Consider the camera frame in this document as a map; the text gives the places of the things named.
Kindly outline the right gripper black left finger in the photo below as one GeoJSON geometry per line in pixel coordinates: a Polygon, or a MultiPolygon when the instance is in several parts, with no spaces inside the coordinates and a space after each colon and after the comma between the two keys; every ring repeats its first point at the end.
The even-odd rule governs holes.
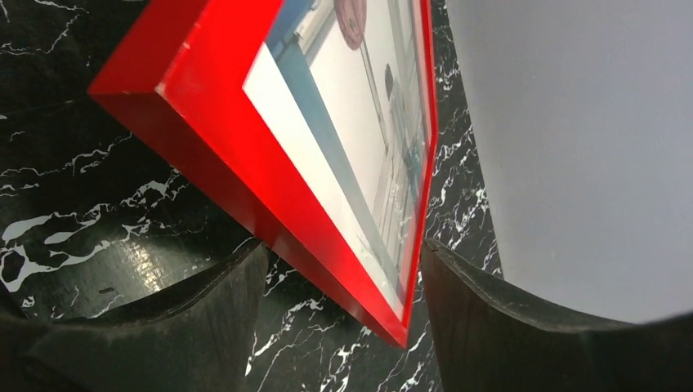
{"type": "Polygon", "coordinates": [[[97,318],[39,322],[1,306],[4,391],[241,391],[268,251],[232,256],[97,318]]]}

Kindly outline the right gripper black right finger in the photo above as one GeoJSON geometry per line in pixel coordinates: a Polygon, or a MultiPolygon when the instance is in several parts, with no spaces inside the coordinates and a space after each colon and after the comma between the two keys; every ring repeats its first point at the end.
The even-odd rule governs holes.
{"type": "Polygon", "coordinates": [[[689,391],[692,317],[585,314],[474,266],[433,239],[420,269],[446,391],[689,391]]]}

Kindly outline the red picture frame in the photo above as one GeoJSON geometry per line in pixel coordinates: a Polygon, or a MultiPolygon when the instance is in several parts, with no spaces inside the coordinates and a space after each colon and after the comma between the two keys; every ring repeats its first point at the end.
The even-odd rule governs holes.
{"type": "Polygon", "coordinates": [[[431,4],[418,1],[431,141],[397,319],[244,92],[283,2],[151,1],[89,95],[355,319],[406,346],[438,131],[431,4]]]}

